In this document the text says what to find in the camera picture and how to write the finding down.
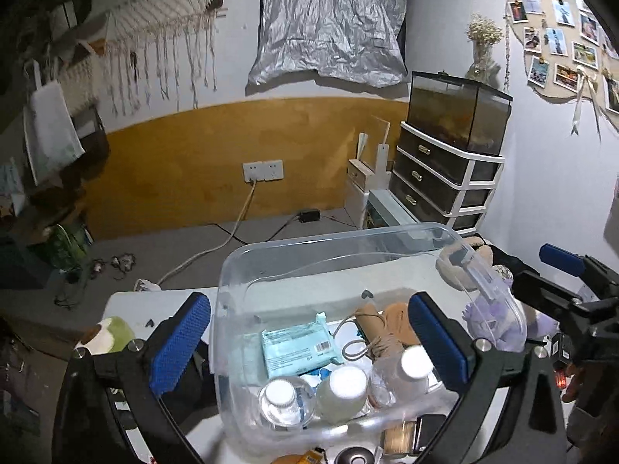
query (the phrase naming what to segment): black drawer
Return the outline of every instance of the black drawer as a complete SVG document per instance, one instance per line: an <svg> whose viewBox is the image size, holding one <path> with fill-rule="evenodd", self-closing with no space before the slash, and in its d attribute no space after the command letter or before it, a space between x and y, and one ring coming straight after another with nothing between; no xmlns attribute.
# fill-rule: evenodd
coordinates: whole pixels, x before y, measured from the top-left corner
<svg viewBox="0 0 619 464"><path fill-rule="evenodd" d="M411 214L422 223L435 221L446 224L449 218L444 217L432 204L424 199L409 184L402 181L397 175L391 175L389 190L398 198Z"/></svg>
<svg viewBox="0 0 619 464"><path fill-rule="evenodd" d="M462 184L469 163L467 159L437 147L406 129L401 129L397 146L454 184ZM475 162L471 181L493 181L498 166L499 164L493 162Z"/></svg>
<svg viewBox="0 0 619 464"><path fill-rule="evenodd" d="M473 228L477 225L481 214L479 215L467 215L465 217L457 217L452 227L454 230L464 230L465 228Z"/></svg>
<svg viewBox="0 0 619 464"><path fill-rule="evenodd" d="M444 213L450 213L459 190L451 188L422 165L397 152L394 169L428 197ZM490 190L467 190L462 201L463 208L483 206Z"/></svg>

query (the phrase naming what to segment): metal screw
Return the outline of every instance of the metal screw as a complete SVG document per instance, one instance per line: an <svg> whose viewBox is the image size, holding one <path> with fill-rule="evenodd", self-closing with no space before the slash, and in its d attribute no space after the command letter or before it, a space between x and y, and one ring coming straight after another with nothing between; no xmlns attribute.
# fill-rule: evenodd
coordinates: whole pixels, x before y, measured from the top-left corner
<svg viewBox="0 0 619 464"><path fill-rule="evenodd" d="M127 344L127 349L129 349L132 353L140 352L144 349L144 340L141 338L134 338Z"/></svg>
<svg viewBox="0 0 619 464"><path fill-rule="evenodd" d="M73 357L76 359L82 359L86 355L86 347L78 347L73 351Z"/></svg>
<svg viewBox="0 0 619 464"><path fill-rule="evenodd" d="M485 338L478 338L475 340L475 347L482 353L487 353L490 349L492 349L492 344Z"/></svg>
<svg viewBox="0 0 619 464"><path fill-rule="evenodd" d="M533 347L533 352L540 359L546 358L548 356L548 351L541 345L536 345L535 347Z"/></svg>

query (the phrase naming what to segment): yellow wall paint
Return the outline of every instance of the yellow wall paint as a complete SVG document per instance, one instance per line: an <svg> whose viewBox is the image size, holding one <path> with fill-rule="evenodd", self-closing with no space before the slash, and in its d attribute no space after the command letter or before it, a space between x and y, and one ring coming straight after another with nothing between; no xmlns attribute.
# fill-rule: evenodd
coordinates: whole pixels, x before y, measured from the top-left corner
<svg viewBox="0 0 619 464"><path fill-rule="evenodd" d="M407 103L366 97L264 99L210 106L108 135L104 171L86 187L97 239L236 218L250 186L243 162L281 159L284 180L260 182L248 217L344 204L346 165L371 116L391 122L391 154Z"/></svg>

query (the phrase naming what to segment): wall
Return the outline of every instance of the wall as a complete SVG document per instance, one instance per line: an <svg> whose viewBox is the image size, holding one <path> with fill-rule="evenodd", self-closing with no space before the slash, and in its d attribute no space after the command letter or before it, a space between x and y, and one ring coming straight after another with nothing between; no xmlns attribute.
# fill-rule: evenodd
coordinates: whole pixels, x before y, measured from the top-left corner
<svg viewBox="0 0 619 464"><path fill-rule="evenodd" d="M123 1L92 0L92 16ZM150 107L144 79L142 108L135 113L115 116L111 99L101 99L111 156L103 174L86 185L88 222L96 238L234 220L249 191L243 162L284 161L284 180L259 184L249 217L342 207L347 159L354 157L357 133L372 115L392 123L395 149L407 110L406 84L374 89L299 73L268 88L248 87L258 46L259 0L224 0L224 7L227 16L216 19L214 33L217 91L197 82L199 109L191 109L184 38L178 40L180 113L171 45L170 100L162 99L155 79L154 46L149 50Z"/></svg>
<svg viewBox="0 0 619 464"><path fill-rule="evenodd" d="M397 128L407 108L359 97L265 99L116 131L103 175L86 185L89 227L101 239L234 220L250 191L241 164L278 158L285 178L258 184L249 217L342 207L357 134L372 115Z"/></svg>
<svg viewBox="0 0 619 464"><path fill-rule="evenodd" d="M92 0L92 16L97 16L125 0ZM214 48L217 74L217 91L205 87L203 82L197 82L199 106L211 106L246 99L265 99L272 97L307 97L307 96L364 96L383 97L406 101L407 85L394 86L385 89L375 89L369 86L355 85L334 79L320 78L313 73L299 73L282 78L267 89L247 87L247 75L256 59L258 48L260 0L224 0L228 8L227 16L215 20ZM184 38L178 40L180 65L180 111L191 109L193 95L189 80L190 67L187 61L187 51ZM173 72L170 56L170 81L173 83ZM135 114L115 117L111 110L109 98L101 102L101 118L107 131L143 122L145 120L166 116L176 112L176 94L170 88L170 100L164 101L159 93L159 84L154 79L154 64L156 51L150 48L151 64L151 106L146 107L143 99L142 108Z"/></svg>
<svg viewBox="0 0 619 464"><path fill-rule="evenodd" d="M466 27L473 12L503 26L506 0L409 0L409 69L463 76L472 62ZM583 105L580 136L570 136L574 104L549 104L527 86L522 45L511 34L513 111L503 145L507 163L482 233L543 275L578 289L580 282L540 263L546 242L619 268L619 222L609 214L619 171L619 137ZM505 68L504 41L493 57Z"/></svg>

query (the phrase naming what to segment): white ribbon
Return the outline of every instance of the white ribbon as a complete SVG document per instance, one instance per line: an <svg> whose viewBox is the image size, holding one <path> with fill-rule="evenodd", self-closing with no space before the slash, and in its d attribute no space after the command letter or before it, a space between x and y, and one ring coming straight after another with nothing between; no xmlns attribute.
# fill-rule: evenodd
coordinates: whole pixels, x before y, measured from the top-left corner
<svg viewBox="0 0 619 464"><path fill-rule="evenodd" d="M593 111L595 112L595 125L597 126L597 136L601 139L602 136L600 134L600 107L597 103L597 99L595 98L595 85L597 82L597 75L593 75L590 77L587 74L587 71L583 66L577 66L576 70L578 72L578 95L576 97L576 109L574 110L574 118L572 119L572 132L570 134L578 134L578 126L580 125L580 115L581 115L581 105L582 105L582 97L584 86L589 86L589 95L591 97L591 102L593 103Z"/></svg>

